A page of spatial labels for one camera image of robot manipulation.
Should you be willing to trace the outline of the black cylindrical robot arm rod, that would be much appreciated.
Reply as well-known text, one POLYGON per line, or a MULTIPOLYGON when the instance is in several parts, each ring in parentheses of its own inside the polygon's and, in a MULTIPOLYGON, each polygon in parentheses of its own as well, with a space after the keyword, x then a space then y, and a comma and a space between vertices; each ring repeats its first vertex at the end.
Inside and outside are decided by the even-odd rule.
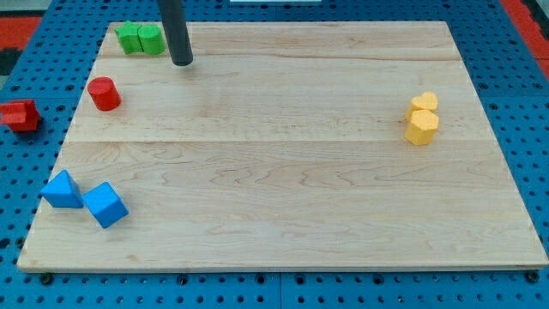
POLYGON ((172 62, 177 66, 191 64, 193 53, 182 1, 158 0, 158 8, 172 62))

